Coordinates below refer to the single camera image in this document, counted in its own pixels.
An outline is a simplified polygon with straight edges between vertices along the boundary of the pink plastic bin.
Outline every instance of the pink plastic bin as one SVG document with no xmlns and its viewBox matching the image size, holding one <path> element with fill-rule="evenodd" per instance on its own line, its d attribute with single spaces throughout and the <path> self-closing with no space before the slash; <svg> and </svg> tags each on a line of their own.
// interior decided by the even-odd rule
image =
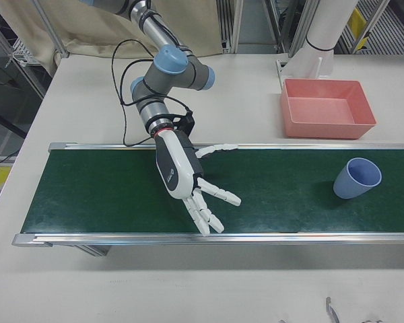
<svg viewBox="0 0 404 323">
<path fill-rule="evenodd" d="M 280 104 L 289 137 L 358 139 L 376 124 L 358 81 L 286 79 Z"/>
</svg>

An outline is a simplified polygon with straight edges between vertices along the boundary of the conveyor leg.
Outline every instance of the conveyor leg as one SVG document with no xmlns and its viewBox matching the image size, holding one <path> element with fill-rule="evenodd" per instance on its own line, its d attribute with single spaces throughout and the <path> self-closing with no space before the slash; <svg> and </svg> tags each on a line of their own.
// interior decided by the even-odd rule
<svg viewBox="0 0 404 323">
<path fill-rule="evenodd" d="M 84 246 L 84 245 L 75 245 L 74 247 L 87 252 L 95 257 L 103 257 L 108 254 L 111 246 Z"/>
</svg>

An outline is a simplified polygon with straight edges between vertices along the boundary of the green conveyor belt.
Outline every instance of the green conveyor belt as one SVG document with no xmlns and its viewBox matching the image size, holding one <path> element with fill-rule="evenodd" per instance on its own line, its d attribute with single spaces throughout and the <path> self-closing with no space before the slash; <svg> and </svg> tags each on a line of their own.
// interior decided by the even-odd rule
<svg viewBox="0 0 404 323">
<path fill-rule="evenodd" d="M 365 157 L 382 183 L 344 201 L 332 190 L 347 160 Z M 225 233 L 404 232 L 404 150 L 249 149 L 202 160 L 205 179 L 242 199 L 205 194 Z M 53 150 L 22 233 L 197 232 L 164 188 L 154 150 Z"/>
</svg>

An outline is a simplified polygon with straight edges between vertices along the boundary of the blue cup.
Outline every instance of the blue cup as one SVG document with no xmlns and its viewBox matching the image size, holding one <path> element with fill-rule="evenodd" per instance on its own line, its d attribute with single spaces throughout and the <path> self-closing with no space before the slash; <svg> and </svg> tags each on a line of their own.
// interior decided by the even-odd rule
<svg viewBox="0 0 404 323">
<path fill-rule="evenodd" d="M 365 158 L 352 158 L 334 182 L 334 193 L 342 199 L 360 196 L 382 181 L 377 165 Z"/>
</svg>

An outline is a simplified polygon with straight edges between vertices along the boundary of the black cable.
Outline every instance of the black cable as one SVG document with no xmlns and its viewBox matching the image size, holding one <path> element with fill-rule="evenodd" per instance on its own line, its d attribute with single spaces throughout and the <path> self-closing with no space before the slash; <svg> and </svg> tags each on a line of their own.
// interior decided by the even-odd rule
<svg viewBox="0 0 404 323">
<path fill-rule="evenodd" d="M 121 102 L 124 102 L 123 100 L 123 82 L 124 82 L 124 78 L 126 76 L 127 71 L 134 65 L 137 63 L 141 63 L 141 62 L 152 62 L 152 59 L 137 59 L 136 61 L 133 61 L 132 63 L 128 64 L 126 66 L 126 68 L 123 71 L 123 74 L 121 75 L 121 80 L 120 80 L 120 98 L 121 98 Z"/>
<path fill-rule="evenodd" d="M 156 17 L 151 16 L 151 19 L 153 19 L 154 23 L 156 23 L 156 25 L 165 32 L 165 34 L 167 34 L 169 36 L 169 38 L 174 42 L 175 46 L 180 46 L 180 42 L 178 41 L 178 39 L 175 37 L 175 35 L 170 31 L 170 29 L 168 27 L 166 27 L 165 25 L 163 25 L 161 22 L 159 22 Z"/>
<path fill-rule="evenodd" d="M 181 102 L 180 100 L 178 100 L 178 99 L 176 99 L 176 98 L 173 98 L 172 96 L 167 96 L 167 95 L 165 95 L 165 94 L 160 94 L 160 93 L 150 94 L 150 95 L 148 95 L 148 96 L 144 96 L 143 98 L 140 98 L 140 99 L 138 99 L 138 100 L 136 100 L 136 101 L 133 101 L 133 102 L 131 102 L 131 103 L 125 103 L 125 102 L 123 102 L 123 106 L 132 106 L 132 105 L 134 105 L 134 104 L 138 104 L 138 103 L 140 103 L 140 102 L 142 102 L 142 101 L 144 101 L 144 100 L 151 99 L 151 98 L 165 98 L 165 99 L 172 100 L 172 101 L 174 101 L 174 102 L 176 102 L 176 103 L 181 104 L 181 105 L 184 107 L 184 109 L 186 109 L 187 112 L 191 112 L 190 108 L 189 108 L 188 106 L 186 106 L 186 105 L 185 105 L 183 102 Z"/>
<path fill-rule="evenodd" d="M 132 146 L 140 145 L 141 143 L 147 141 L 147 140 L 150 139 L 151 137 L 148 137 L 148 138 L 146 138 L 146 139 L 144 139 L 144 140 L 142 140 L 142 141 L 140 141 L 140 142 L 138 142 L 138 143 L 132 143 L 132 144 L 130 144 L 130 145 L 127 145 L 127 144 L 126 144 L 127 115 L 126 115 L 126 110 L 125 110 L 125 108 L 124 108 L 124 106 L 123 106 L 123 103 L 122 103 L 122 102 L 123 102 L 123 98 L 120 96 L 119 89 L 118 89 L 117 86 L 116 86 L 116 79 L 115 79 L 115 73 L 114 73 L 114 60 L 115 60 L 116 52 L 118 51 L 118 49 L 120 48 L 120 46 L 121 46 L 122 44 L 124 44 L 125 42 L 137 42 L 138 44 L 140 44 L 140 45 L 142 46 L 143 49 L 145 49 L 145 51 L 146 51 L 151 57 L 154 57 L 154 56 L 153 56 L 153 54 L 148 50 L 148 48 L 147 48 L 144 44 L 142 44 L 142 42 L 140 42 L 140 41 L 137 40 L 137 39 L 126 39 L 126 40 L 123 40 L 122 42 L 119 42 L 119 44 L 115 47 L 114 52 L 113 52 L 113 54 L 112 54 L 112 60 L 111 60 L 111 64 L 110 64 L 110 70 L 111 70 L 111 73 L 112 73 L 112 80 L 113 80 L 113 82 L 114 82 L 115 92 L 116 92 L 117 96 L 119 97 L 120 105 L 121 105 L 121 108 L 123 109 L 123 115 L 124 115 L 123 145 L 126 146 L 126 147 L 132 147 Z"/>
<path fill-rule="evenodd" d="M 130 145 L 127 145 L 127 144 L 126 144 L 125 138 L 126 138 L 126 134 L 127 134 L 127 115 L 126 115 L 125 106 L 132 106 L 132 105 L 135 105 L 135 104 L 137 104 L 137 103 L 140 103 L 140 102 L 142 102 L 142 101 L 144 101 L 144 100 L 146 100 L 146 99 L 150 99 L 150 98 L 166 98 L 166 99 L 172 100 L 172 101 L 174 101 L 174 102 L 176 102 L 176 103 L 179 103 L 181 106 L 184 107 L 184 109 L 185 109 L 187 112 L 193 113 L 193 112 L 190 110 L 190 108 L 189 108 L 186 104 L 184 104 L 183 102 L 181 102 L 180 100 L 178 100 L 178 99 L 176 99 L 176 98 L 173 98 L 172 96 L 167 96 L 167 95 L 165 95 L 165 94 L 151 94 L 151 95 L 148 95 L 148 96 L 144 96 L 143 98 L 140 98 L 140 99 L 138 99 L 138 100 L 136 100 L 136 101 L 133 101 L 133 102 L 131 102 L 131 103 L 125 103 L 125 101 L 124 101 L 124 99 L 123 99 L 123 83 L 124 83 L 124 78 L 125 78 L 125 75 L 126 75 L 127 71 L 128 71 L 133 65 L 135 65 L 135 64 L 137 64 L 137 63 L 153 61 L 153 59 L 137 59 L 136 61 L 133 61 L 133 62 L 131 62 L 130 64 L 128 64 L 128 65 L 125 67 L 125 70 L 123 71 L 123 74 L 121 75 L 120 86 L 119 86 L 119 89 L 118 89 L 117 86 L 116 86 L 116 79 L 115 79 L 115 73 L 114 73 L 114 60 L 115 60 L 115 55 L 116 55 L 117 50 L 119 49 L 119 47 L 120 47 L 122 44 L 124 44 L 125 42 L 130 42 L 130 41 L 135 41 L 135 42 L 139 43 L 151 57 L 154 57 L 153 54 L 148 50 L 148 48 L 146 48 L 140 41 L 135 40 L 135 39 L 123 40 L 122 42 L 120 42 L 120 43 L 115 47 L 114 52 L 113 52 L 113 54 L 112 54 L 112 60 L 111 60 L 112 80 L 113 80 L 113 82 L 114 82 L 115 92 L 116 92 L 116 94 L 117 94 L 117 96 L 119 97 L 119 100 L 120 100 L 121 108 L 123 109 L 123 116 L 124 116 L 123 145 L 126 146 L 126 147 L 132 147 L 132 146 L 140 145 L 141 143 L 147 141 L 147 140 L 150 139 L 151 137 L 148 137 L 148 138 L 146 138 L 146 139 L 144 139 L 144 140 L 142 140 L 142 141 L 140 141 L 140 142 L 138 142 L 138 143 L 133 143 L 133 144 L 130 144 Z M 184 116 L 175 115 L 175 114 L 171 114 L 171 116 L 173 116 L 173 117 L 184 117 Z"/>
<path fill-rule="evenodd" d="M 14 151 L 14 152 L 11 153 L 10 155 L 8 155 L 5 159 L 2 159 L 2 160 L 0 161 L 0 164 L 3 163 L 3 162 L 6 162 L 10 157 L 12 157 L 13 155 L 16 155 L 16 154 L 19 153 L 19 152 L 20 152 L 19 149 L 18 149 L 17 151 Z"/>
</svg>

